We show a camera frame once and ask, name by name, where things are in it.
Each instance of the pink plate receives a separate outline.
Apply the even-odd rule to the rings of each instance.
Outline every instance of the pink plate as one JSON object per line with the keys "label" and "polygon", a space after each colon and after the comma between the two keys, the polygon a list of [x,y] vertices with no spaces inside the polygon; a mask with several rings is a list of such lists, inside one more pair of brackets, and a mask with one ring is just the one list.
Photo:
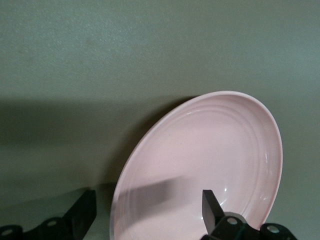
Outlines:
{"label": "pink plate", "polygon": [[197,240],[206,234],[202,190],[259,229],[277,195],[282,142],[275,119],[252,96],[201,95],[141,139],[117,183],[112,240]]}

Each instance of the plate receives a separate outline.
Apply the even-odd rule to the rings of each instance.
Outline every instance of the plate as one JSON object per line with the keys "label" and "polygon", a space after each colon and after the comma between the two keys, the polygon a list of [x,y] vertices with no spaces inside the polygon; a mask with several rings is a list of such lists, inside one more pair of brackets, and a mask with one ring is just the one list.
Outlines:
{"label": "plate", "polygon": [[257,99],[234,91],[193,98],[159,120],[129,157],[113,196],[110,238],[200,239],[204,189],[259,229],[282,162],[278,126]]}

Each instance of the green surface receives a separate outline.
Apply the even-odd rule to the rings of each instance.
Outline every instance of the green surface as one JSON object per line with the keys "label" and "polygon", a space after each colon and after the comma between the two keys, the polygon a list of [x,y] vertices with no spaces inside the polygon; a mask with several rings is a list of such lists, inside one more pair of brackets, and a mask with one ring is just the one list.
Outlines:
{"label": "green surface", "polygon": [[319,1],[2,0],[2,211],[116,181],[173,106],[234,90],[281,132],[268,220],[318,239],[319,43]]}

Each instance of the pink bowl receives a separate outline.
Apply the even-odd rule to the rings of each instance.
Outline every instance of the pink bowl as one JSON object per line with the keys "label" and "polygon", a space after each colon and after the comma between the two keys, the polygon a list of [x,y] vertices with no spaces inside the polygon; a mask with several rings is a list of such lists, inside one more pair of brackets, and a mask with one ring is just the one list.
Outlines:
{"label": "pink bowl", "polygon": [[282,142],[257,99],[219,91],[178,106],[141,139],[117,183],[112,240],[194,240],[206,234],[202,190],[259,229],[277,195]]}

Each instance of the glossy plate surface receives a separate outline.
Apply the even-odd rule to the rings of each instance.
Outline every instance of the glossy plate surface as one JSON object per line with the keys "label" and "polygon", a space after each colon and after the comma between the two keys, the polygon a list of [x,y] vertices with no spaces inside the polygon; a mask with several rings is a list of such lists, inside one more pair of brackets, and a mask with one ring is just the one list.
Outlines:
{"label": "glossy plate surface", "polygon": [[111,239],[200,239],[204,189],[259,229],[277,194],[282,156],[276,121],[255,98],[234,91],[193,98],[132,152],[113,196]]}

